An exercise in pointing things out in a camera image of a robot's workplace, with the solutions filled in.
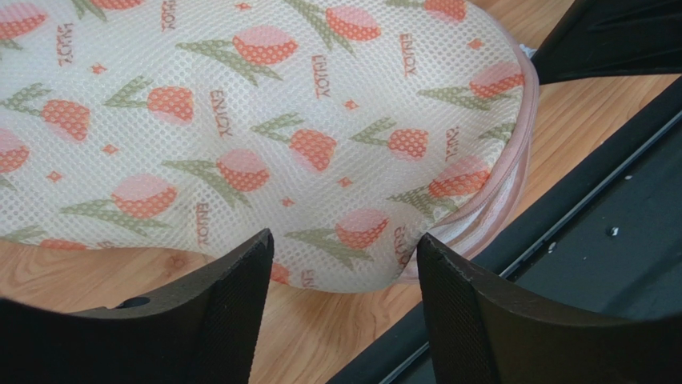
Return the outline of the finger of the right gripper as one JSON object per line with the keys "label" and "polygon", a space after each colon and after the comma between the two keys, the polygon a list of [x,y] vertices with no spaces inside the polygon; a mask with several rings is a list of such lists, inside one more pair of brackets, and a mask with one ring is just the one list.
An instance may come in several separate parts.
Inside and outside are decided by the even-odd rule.
{"label": "finger of the right gripper", "polygon": [[540,84],[679,74],[681,0],[575,1],[532,56]]}

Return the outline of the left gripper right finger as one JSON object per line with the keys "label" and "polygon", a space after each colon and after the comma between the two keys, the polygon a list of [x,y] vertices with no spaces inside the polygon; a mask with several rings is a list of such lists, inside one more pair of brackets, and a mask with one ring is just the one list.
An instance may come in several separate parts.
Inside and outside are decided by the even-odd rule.
{"label": "left gripper right finger", "polygon": [[634,321],[517,286],[423,236],[419,283],[438,383],[678,383],[681,317]]}

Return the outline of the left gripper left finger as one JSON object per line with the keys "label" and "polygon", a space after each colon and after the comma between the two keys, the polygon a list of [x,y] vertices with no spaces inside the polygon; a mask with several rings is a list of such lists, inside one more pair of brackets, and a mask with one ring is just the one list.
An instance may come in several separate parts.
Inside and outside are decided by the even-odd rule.
{"label": "left gripper left finger", "polygon": [[269,286],[263,230],[165,286],[64,314],[1,301],[4,383],[246,383]]}

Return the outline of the floral mesh laundry bag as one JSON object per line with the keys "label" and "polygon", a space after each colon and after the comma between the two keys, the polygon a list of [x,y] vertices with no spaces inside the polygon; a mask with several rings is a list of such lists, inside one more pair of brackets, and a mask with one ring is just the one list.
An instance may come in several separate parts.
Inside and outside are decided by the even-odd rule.
{"label": "floral mesh laundry bag", "polygon": [[468,1],[4,1],[1,237],[220,258],[336,293],[472,258],[523,187],[538,76]]}

